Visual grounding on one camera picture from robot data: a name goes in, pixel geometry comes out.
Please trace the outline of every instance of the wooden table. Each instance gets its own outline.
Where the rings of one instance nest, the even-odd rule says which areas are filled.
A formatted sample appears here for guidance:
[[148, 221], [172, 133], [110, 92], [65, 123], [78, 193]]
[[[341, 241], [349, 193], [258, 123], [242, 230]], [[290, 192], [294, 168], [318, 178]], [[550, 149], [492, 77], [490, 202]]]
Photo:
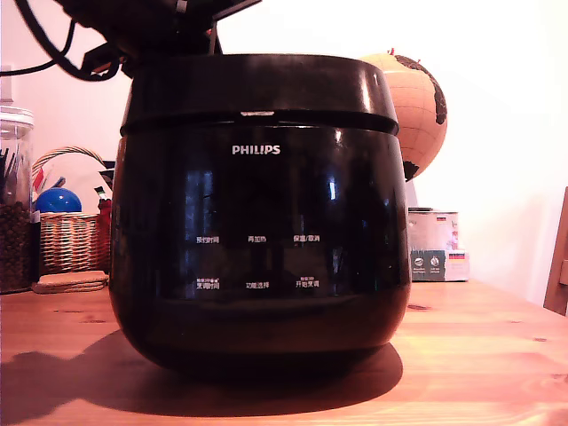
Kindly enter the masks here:
[[477, 282], [415, 283], [402, 326], [328, 383], [190, 383], [126, 342], [106, 289], [1, 297], [2, 424], [568, 425], [568, 319]]

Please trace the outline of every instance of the jar lid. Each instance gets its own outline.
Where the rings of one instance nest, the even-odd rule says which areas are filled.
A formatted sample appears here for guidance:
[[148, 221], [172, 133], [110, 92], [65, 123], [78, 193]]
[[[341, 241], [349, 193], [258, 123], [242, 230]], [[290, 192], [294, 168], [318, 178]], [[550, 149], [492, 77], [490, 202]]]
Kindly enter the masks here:
[[356, 59], [187, 56], [146, 63], [132, 76], [122, 134], [165, 123], [251, 121], [398, 132], [383, 73]]
[[31, 111], [14, 106], [0, 106], [0, 123], [14, 125], [22, 124], [29, 128], [34, 127], [34, 115]]

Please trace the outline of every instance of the white wall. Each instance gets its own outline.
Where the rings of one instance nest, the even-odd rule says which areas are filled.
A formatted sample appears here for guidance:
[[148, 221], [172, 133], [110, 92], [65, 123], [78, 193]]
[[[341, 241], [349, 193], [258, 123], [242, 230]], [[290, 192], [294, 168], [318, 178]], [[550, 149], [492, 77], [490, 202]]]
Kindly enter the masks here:
[[[32, 5], [62, 45], [67, 18], [59, 7]], [[438, 79], [449, 113], [445, 145], [414, 181], [418, 201], [461, 212], [473, 278], [542, 304], [568, 185], [566, 12], [555, 0], [264, 0], [223, 21], [219, 31], [229, 53], [358, 58], [394, 47], [420, 59]], [[21, 67], [45, 59], [12, 0], [3, 0], [2, 23], [3, 34], [18, 40], [10, 45], [4, 38], [3, 61]], [[75, 63], [100, 41], [80, 29]], [[38, 154], [80, 143], [114, 155], [126, 77], [81, 83], [52, 69], [16, 83], [18, 104], [37, 117]]]

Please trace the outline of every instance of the black rice cooker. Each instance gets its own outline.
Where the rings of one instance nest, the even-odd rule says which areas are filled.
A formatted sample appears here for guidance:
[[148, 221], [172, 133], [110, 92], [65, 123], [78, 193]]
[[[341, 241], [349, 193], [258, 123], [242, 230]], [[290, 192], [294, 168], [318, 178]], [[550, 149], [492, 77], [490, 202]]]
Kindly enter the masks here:
[[205, 377], [331, 374], [385, 345], [410, 289], [397, 131], [381, 71], [354, 59], [135, 71], [110, 281], [128, 340]]

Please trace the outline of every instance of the cardboard box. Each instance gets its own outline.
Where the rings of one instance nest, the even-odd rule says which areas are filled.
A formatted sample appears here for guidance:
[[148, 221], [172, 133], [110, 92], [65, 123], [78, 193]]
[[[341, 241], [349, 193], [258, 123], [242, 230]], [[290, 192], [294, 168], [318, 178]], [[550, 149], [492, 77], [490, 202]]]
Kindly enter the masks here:
[[454, 211], [410, 209], [408, 242], [411, 250], [458, 249], [458, 214]]
[[465, 250], [412, 250], [412, 281], [467, 281], [469, 254]]

